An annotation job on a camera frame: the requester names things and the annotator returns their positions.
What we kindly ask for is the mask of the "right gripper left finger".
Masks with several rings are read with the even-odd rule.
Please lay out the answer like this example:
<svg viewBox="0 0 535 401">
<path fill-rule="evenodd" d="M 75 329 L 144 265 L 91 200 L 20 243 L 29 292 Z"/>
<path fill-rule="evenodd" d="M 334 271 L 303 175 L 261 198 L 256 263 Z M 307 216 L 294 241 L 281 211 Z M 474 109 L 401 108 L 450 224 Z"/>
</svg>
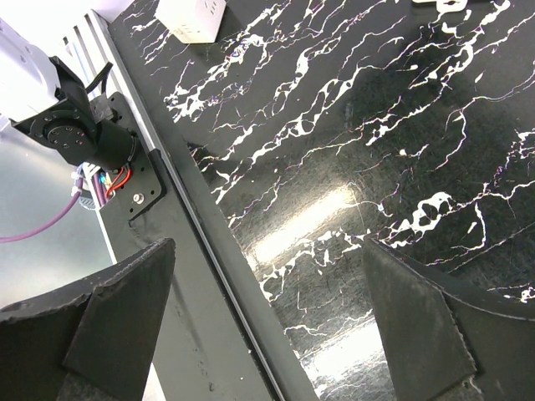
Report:
<svg viewBox="0 0 535 401">
<path fill-rule="evenodd" d="M 176 244 L 1 310 L 3 400 L 141 400 L 171 288 Z"/>
</svg>

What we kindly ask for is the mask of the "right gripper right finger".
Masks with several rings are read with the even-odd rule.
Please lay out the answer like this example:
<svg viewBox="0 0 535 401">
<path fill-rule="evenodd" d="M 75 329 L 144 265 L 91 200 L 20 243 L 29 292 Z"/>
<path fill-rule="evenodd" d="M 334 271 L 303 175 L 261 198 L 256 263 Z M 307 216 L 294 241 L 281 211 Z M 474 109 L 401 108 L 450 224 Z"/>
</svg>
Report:
<svg viewBox="0 0 535 401">
<path fill-rule="evenodd" d="M 532 400 L 534 306 L 378 242 L 363 268 L 399 400 Z"/>
</svg>

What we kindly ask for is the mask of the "white cube socket adapter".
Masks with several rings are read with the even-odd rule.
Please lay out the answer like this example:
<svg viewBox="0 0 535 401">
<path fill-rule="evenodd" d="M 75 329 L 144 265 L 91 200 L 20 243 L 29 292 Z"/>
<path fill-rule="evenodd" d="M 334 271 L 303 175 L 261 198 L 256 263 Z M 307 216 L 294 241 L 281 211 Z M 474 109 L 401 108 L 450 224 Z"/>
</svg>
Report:
<svg viewBox="0 0 535 401">
<path fill-rule="evenodd" d="M 155 17 L 184 44 L 215 43 L 225 0 L 160 0 Z"/>
</svg>

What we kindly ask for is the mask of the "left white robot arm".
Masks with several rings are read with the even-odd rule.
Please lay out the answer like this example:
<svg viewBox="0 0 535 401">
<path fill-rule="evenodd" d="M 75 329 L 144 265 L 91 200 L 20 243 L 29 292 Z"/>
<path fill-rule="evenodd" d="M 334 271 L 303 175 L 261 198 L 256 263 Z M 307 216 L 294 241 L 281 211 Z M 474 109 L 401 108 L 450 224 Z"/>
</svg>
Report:
<svg viewBox="0 0 535 401">
<path fill-rule="evenodd" d="M 112 63 L 90 84 L 60 59 L 1 23 L 1 115 L 17 131 L 59 152 L 70 165 L 118 170 L 136 156 L 139 141 L 117 122 L 105 91 Z"/>
</svg>

